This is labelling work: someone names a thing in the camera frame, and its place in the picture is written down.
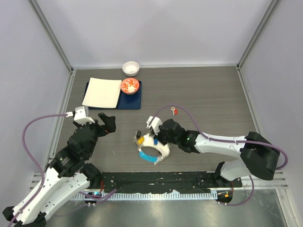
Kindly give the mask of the steel key organizer blue handle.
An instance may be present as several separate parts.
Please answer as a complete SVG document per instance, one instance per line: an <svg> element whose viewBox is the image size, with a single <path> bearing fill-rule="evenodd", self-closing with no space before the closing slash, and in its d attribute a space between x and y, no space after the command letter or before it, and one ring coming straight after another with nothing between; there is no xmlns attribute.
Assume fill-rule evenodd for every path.
<svg viewBox="0 0 303 227"><path fill-rule="evenodd" d="M141 134L141 137L144 137L144 142L141 145L137 144L137 139L135 136L134 136L134 143L136 145L138 155L141 159L156 165L170 155L169 144L163 145L160 142L158 142L157 145L154 145L153 142L154 139L156 138L150 133Z"/></svg>

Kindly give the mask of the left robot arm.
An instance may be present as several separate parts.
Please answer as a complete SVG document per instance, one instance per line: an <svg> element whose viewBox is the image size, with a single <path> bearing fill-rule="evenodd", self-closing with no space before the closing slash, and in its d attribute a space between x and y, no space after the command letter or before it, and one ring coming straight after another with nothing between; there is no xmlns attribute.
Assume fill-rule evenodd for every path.
<svg viewBox="0 0 303 227"><path fill-rule="evenodd" d="M103 121L90 118L84 111L58 114L73 117L77 127L70 136L67 146L61 149L45 171L41 180L18 205L6 207L2 214L14 227L44 227L47 221L75 194L100 185L102 173L91 163L96 143L116 131L116 117L99 113Z"/></svg>

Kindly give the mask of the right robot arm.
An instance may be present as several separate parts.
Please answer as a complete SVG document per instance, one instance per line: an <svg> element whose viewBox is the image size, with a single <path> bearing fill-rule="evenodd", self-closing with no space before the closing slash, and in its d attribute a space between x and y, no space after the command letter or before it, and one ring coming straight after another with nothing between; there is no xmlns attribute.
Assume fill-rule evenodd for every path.
<svg viewBox="0 0 303 227"><path fill-rule="evenodd" d="M234 157L234 161L220 162L214 173L214 182L220 187L244 176L253 175L271 181L277 169L280 151L256 132L247 136L224 137L185 130L173 119L152 126L155 138L174 144L186 153L215 153Z"/></svg>

